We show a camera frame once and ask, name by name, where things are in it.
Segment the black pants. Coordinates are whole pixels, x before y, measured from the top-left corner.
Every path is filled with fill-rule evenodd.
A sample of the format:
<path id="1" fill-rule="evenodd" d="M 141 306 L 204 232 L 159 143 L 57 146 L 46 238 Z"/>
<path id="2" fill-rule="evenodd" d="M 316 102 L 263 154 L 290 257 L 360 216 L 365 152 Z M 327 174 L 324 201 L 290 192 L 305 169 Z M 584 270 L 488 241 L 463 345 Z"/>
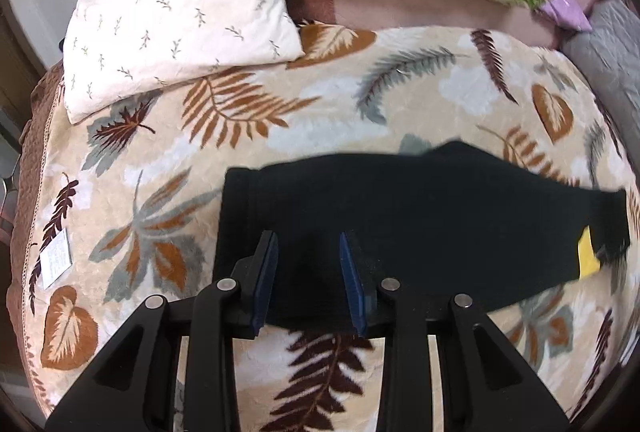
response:
<path id="1" fill-rule="evenodd" d="M 630 245 L 623 190 L 568 186 L 461 142 L 230 169 L 214 276 L 229 276 L 266 230 L 279 244 L 267 319 L 292 330 L 349 328 L 341 234 L 375 279 L 464 292 L 487 311 L 574 282 L 582 242 L 601 264 Z"/>

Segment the leaf pattern fleece blanket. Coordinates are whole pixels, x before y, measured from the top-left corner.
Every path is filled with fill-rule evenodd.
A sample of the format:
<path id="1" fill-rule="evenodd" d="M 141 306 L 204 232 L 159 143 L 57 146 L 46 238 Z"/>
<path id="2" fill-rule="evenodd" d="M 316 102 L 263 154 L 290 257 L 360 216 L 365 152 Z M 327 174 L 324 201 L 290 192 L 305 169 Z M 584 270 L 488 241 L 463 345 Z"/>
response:
<path id="1" fill-rule="evenodd" d="M 147 296 L 171 301 L 209 283 L 228 168 L 334 152 L 413 155 L 463 140 L 548 178 L 626 189 L 626 261 L 491 315 L 578 417 L 608 374 L 626 367 L 639 330 L 631 150 L 587 79 L 560 52 L 495 31 L 302 31 L 307 55 L 298 62 L 218 71 L 76 126 L 63 105 L 62 64 L 35 87 L 8 305 L 43 415 Z M 56 224 L 73 265 L 43 287 L 36 264 Z M 311 423 L 373 431 L 383 341 L 299 338 L 266 327 L 236 342 L 243 431 L 312 431 Z"/>

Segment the white leaf print quilt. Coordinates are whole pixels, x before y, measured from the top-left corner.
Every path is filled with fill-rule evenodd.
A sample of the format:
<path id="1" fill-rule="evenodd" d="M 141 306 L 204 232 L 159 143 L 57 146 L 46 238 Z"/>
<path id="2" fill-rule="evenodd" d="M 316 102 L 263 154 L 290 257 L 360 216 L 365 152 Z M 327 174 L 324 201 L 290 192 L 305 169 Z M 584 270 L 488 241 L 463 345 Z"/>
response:
<path id="1" fill-rule="evenodd" d="M 303 54 L 285 0 L 78 0 L 63 45 L 70 123 L 139 93 Z"/>

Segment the grey quilted blanket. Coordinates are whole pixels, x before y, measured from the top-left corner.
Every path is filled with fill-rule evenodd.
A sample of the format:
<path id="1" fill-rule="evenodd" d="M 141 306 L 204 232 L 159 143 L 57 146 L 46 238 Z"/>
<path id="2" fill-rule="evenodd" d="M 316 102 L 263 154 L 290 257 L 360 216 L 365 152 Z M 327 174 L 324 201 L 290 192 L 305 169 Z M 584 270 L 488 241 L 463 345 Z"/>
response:
<path id="1" fill-rule="evenodd" d="M 639 113 L 639 17 L 624 0 L 593 5 L 591 30 L 568 38 L 561 51 L 610 111 Z"/>

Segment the purple cloth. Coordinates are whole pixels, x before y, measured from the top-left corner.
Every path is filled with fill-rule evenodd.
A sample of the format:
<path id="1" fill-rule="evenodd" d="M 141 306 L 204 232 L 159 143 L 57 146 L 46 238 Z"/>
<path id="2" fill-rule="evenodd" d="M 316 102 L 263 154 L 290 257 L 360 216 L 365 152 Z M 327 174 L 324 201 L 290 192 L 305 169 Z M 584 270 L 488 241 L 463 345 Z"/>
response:
<path id="1" fill-rule="evenodd" d="M 537 12 L 564 30 L 592 30 L 587 16 L 576 0 L 548 0 L 537 8 Z"/>

